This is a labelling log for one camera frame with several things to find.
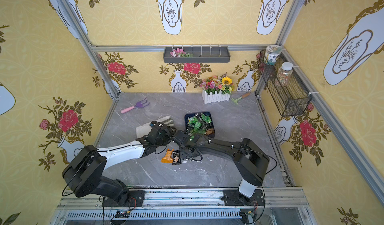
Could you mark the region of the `dark blue storage box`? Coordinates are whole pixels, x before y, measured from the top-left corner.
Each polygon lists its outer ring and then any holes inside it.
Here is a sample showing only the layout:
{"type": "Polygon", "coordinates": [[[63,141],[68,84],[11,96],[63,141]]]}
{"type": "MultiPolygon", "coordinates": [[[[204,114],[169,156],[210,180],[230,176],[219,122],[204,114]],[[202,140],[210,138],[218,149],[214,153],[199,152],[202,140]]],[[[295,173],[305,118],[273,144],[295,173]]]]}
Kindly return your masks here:
{"type": "Polygon", "coordinates": [[[216,135],[210,112],[197,112],[185,115],[185,133],[190,136],[205,135],[214,138],[216,135]]]}

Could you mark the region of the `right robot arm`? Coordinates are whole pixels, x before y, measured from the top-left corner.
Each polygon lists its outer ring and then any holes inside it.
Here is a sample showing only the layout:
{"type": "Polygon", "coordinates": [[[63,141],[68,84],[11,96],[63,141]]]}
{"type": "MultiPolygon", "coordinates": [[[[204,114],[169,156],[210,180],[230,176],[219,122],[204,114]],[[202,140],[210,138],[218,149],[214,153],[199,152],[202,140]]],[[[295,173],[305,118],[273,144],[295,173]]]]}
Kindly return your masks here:
{"type": "Polygon", "coordinates": [[[172,141],[180,147],[183,159],[195,160],[212,155],[233,161],[242,176],[238,191],[245,198],[251,198],[255,190],[263,185],[270,158],[250,139],[226,142],[208,136],[188,136],[177,131],[172,141]]]}

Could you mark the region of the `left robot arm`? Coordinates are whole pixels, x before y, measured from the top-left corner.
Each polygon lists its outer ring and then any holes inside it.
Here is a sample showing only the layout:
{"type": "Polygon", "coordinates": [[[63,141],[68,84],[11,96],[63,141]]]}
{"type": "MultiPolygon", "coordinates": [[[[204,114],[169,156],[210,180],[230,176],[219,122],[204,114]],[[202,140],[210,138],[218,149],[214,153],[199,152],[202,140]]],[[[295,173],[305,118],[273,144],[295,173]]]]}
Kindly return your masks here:
{"type": "Polygon", "coordinates": [[[164,123],[150,123],[148,135],[128,144],[97,149],[92,145],[84,147],[64,169],[62,176],[77,198],[99,195],[109,198],[118,205],[130,202],[128,187],[120,180],[103,176],[104,170],[129,160],[141,159],[153,154],[158,147],[166,146],[177,129],[164,123]]]}

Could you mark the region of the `black cookie packet with picture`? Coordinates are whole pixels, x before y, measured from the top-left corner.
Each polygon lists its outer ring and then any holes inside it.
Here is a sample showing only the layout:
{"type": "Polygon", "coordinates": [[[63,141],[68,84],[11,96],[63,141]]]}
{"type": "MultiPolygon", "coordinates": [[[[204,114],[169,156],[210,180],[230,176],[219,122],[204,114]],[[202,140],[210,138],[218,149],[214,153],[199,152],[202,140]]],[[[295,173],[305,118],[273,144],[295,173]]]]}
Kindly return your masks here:
{"type": "Polygon", "coordinates": [[[172,162],[173,166],[180,165],[182,163],[179,150],[172,152],[172,158],[173,158],[173,162],[172,162]]]}

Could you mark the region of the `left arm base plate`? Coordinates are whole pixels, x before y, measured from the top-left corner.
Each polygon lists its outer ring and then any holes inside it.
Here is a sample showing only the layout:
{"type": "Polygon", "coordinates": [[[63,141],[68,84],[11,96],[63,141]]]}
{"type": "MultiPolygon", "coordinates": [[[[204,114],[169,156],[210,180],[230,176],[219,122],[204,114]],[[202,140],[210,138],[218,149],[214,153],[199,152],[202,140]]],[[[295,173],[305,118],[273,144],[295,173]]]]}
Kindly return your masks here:
{"type": "Polygon", "coordinates": [[[110,198],[105,198],[102,202],[102,207],[141,207],[145,199],[145,191],[128,191],[123,192],[122,196],[119,197],[118,201],[110,198]]]}

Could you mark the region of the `orange cookie packet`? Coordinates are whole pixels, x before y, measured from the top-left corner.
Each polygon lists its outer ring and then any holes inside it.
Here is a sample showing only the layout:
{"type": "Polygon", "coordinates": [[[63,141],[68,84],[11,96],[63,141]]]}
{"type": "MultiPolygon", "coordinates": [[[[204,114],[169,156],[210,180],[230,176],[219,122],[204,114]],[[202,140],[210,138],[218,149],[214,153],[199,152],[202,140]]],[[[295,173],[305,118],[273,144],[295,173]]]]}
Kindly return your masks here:
{"type": "Polygon", "coordinates": [[[164,164],[172,164],[174,161],[172,158],[173,151],[174,150],[167,149],[165,156],[161,159],[161,162],[164,164]]]}

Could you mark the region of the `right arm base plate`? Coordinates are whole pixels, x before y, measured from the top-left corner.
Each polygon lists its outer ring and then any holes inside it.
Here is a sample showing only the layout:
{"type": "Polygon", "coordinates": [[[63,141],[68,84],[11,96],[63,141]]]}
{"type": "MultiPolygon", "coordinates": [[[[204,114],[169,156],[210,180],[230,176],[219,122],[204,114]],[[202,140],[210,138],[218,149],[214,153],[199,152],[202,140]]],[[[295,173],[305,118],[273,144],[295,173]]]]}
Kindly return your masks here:
{"type": "Polygon", "coordinates": [[[223,190],[221,200],[225,202],[225,206],[265,205],[265,196],[262,190],[255,190],[250,198],[242,195],[238,190],[223,190]]]}

